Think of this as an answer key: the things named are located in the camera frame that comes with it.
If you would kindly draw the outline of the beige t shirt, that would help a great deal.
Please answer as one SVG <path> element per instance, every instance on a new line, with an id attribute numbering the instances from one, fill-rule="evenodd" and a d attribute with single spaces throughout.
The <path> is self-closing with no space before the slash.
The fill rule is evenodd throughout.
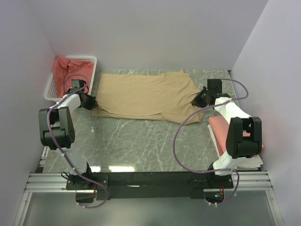
<path id="1" fill-rule="evenodd" d="M 203 113 L 194 114 L 192 100 L 200 92 L 187 73 L 161 75 L 102 74 L 94 117 L 170 121 L 181 124 L 200 122 Z"/>

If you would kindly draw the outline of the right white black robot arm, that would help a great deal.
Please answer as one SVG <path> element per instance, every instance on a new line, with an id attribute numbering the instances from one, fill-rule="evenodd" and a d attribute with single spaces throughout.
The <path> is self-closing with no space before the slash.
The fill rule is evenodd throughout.
<path id="1" fill-rule="evenodd" d="M 213 107 L 222 117 L 218 122 L 219 127 L 226 126 L 224 140 L 213 134 L 217 146 L 225 146 L 225 151 L 213 163 L 215 171 L 206 177 L 207 184 L 212 188 L 217 188 L 223 182 L 222 176 L 229 175 L 244 160 L 259 155 L 262 151 L 261 119 L 241 110 L 234 99 L 223 92 L 222 80 L 208 79 L 207 86 L 191 102 L 201 109 Z"/>

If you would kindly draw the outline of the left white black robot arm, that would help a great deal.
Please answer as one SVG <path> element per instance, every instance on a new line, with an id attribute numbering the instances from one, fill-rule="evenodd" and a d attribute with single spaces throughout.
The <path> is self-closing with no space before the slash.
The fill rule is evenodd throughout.
<path id="1" fill-rule="evenodd" d="M 55 151 L 69 168 L 67 180 L 83 189 L 93 186 L 94 177 L 89 164 L 74 146 L 76 133 L 71 113 L 77 108 L 89 111 L 98 107 L 96 97 L 85 92 L 87 82 L 72 80 L 71 88 L 54 106 L 39 110 L 40 140 L 43 146 Z"/>

